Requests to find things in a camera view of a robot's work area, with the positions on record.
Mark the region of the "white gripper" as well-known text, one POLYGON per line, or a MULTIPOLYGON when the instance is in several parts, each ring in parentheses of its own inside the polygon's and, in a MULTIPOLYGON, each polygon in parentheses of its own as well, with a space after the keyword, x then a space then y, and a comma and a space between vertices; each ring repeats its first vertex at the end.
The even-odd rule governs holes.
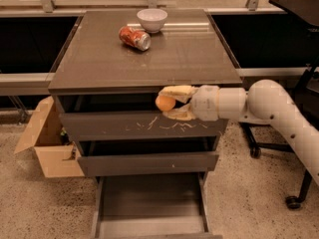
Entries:
POLYGON ((171 120, 187 121, 195 120, 195 118, 203 121, 218 120, 218 92, 218 86, 208 85, 199 88, 188 85, 164 87, 159 92, 160 96, 173 98, 183 104, 186 104, 192 98, 190 104, 163 112, 162 114, 171 120))

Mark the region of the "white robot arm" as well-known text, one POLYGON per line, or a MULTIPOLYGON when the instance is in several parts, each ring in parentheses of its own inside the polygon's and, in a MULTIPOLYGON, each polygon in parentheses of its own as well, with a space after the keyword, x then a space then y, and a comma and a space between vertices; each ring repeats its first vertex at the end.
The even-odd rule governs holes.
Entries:
POLYGON ((292 147, 319 184, 319 131, 298 110, 281 85, 271 80, 249 90, 218 86, 170 86, 156 98, 163 115, 172 120, 236 120, 269 124, 292 147))

